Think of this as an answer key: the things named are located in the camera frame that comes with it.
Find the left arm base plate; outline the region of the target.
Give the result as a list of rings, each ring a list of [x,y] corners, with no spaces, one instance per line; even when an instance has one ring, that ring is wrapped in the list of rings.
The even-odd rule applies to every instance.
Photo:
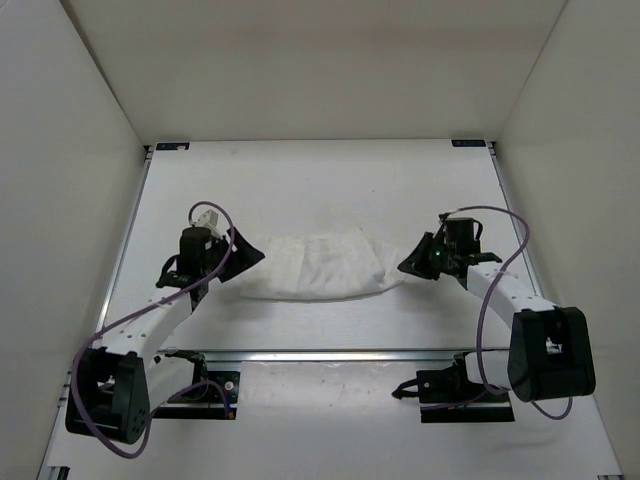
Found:
[[[160,406],[157,419],[232,421],[237,417],[241,370],[240,365],[208,365],[208,379],[216,383],[171,399]]]

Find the white pleated skirt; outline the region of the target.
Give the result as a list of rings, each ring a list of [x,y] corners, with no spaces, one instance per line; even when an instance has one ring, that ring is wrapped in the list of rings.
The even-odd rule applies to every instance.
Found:
[[[273,301],[325,302],[381,294],[406,276],[401,250],[359,228],[298,236],[262,235],[265,259],[241,275],[241,294]]]

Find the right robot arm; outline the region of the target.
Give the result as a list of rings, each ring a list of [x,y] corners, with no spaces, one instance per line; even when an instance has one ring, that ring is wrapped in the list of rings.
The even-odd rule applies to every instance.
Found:
[[[483,394],[512,392],[526,403],[589,396],[596,376],[587,321],[576,307],[560,307],[536,295],[481,247],[483,225],[473,218],[441,219],[403,260],[400,272],[425,280],[455,278],[509,328],[505,350],[476,345],[442,370],[420,370],[394,391],[397,399],[459,406]]]

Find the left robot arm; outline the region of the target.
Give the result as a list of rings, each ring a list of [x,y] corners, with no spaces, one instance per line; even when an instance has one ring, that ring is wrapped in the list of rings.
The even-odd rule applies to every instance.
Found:
[[[89,345],[75,360],[65,414],[73,434],[134,444],[152,413],[174,398],[197,398],[210,387],[203,354],[161,350],[196,310],[213,280],[227,282],[265,255],[237,230],[184,229],[179,251],[162,266],[150,303],[137,318],[119,324],[112,337]]]

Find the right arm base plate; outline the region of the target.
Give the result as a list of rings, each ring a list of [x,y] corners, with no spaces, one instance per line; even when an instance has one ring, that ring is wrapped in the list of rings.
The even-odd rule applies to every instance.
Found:
[[[494,395],[470,382],[455,367],[418,370],[391,393],[397,400],[417,399],[422,424],[511,423],[508,394]]]

